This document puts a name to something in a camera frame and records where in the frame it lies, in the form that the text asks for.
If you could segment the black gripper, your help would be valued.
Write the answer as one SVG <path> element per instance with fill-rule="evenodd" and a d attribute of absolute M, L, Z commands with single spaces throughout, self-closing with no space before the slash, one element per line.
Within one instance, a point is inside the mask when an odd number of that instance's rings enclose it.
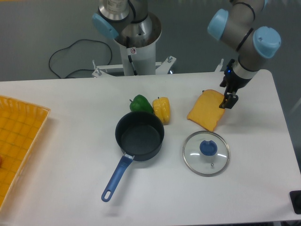
<path fill-rule="evenodd" d="M 219 108 L 221 109 L 232 109 L 232 107 L 236 104 L 238 101 L 238 96 L 236 95 L 236 92 L 238 89 L 243 88 L 247 85 L 247 83 L 252 79 L 245 79 L 239 77 L 233 69 L 233 66 L 237 63 L 234 59 L 231 59 L 224 71 L 224 77 L 222 82 L 220 83 L 220 87 L 225 88 L 224 92 L 224 98 L 222 103 L 219 105 Z"/>

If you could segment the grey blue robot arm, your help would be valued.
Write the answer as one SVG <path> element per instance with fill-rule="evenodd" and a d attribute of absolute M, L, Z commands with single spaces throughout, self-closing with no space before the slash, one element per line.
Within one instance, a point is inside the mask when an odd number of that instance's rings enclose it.
<path fill-rule="evenodd" d="M 278 32 L 270 27 L 251 27 L 264 0 L 233 0 L 232 9 L 220 9 L 211 19 L 207 31 L 216 40 L 238 52 L 230 60 L 220 84 L 225 88 L 220 108 L 231 109 L 238 101 L 237 91 L 244 87 L 272 58 L 281 45 Z M 162 27 L 159 19 L 148 10 L 145 0 L 102 0 L 93 14 L 97 31 L 114 40 L 120 48 L 123 71 L 129 75 L 166 74 L 168 63 L 156 67 L 156 42 Z"/>

